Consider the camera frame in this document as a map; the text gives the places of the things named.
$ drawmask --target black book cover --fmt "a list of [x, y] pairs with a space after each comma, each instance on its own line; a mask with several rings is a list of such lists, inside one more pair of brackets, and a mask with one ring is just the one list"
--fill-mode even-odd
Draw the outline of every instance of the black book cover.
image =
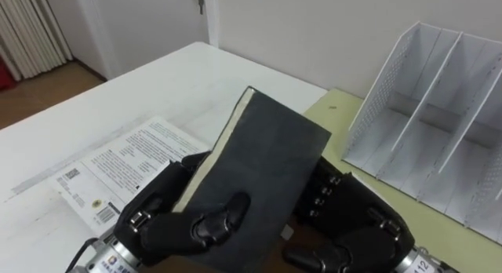
[[224, 205], [237, 191], [250, 195], [251, 206], [223, 245], [190, 259], [225, 272], [259, 270], [329, 137], [304, 116], [248, 88], [174, 211]]

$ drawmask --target label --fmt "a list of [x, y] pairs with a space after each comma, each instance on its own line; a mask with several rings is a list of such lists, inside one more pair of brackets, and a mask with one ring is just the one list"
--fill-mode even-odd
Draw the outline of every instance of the label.
[[103, 259], [97, 267], [100, 271], [108, 273], [136, 273], [136, 270], [113, 254]]
[[435, 266], [425, 260], [420, 254], [413, 261], [405, 273], [435, 273]]

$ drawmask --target barcode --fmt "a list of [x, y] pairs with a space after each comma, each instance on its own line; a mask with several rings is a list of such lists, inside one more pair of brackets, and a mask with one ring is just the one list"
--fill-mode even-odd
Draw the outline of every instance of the barcode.
[[73, 168], [72, 170], [70, 170], [70, 172], [68, 172], [64, 175], [68, 179], [73, 179], [73, 177], [80, 175], [80, 171], [78, 171], [76, 168]]
[[70, 188], [68, 187], [68, 184], [66, 183], [66, 181], [64, 181], [63, 177], [58, 177], [56, 179], [57, 183], [59, 183], [61, 185], [61, 187], [63, 187], [63, 189], [68, 193], [70, 194]]
[[111, 218], [115, 216], [115, 211], [110, 206], [107, 206], [100, 210], [96, 214], [97, 218], [100, 220], [101, 223], [105, 224], [108, 221], [110, 221]]

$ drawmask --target yellow table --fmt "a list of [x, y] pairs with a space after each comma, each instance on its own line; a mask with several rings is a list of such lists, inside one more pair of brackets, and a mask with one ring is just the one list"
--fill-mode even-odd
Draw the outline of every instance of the yellow table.
[[335, 89], [305, 113], [333, 134], [324, 157], [342, 172], [357, 173], [385, 197], [406, 220], [418, 246], [461, 272], [501, 273], [502, 246], [340, 160], [348, 127], [361, 104], [362, 99]]

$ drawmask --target white curtain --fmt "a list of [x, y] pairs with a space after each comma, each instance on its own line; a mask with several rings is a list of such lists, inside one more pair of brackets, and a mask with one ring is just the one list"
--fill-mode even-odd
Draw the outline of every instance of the white curtain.
[[0, 0], [0, 57], [17, 81], [72, 59], [47, 0]]

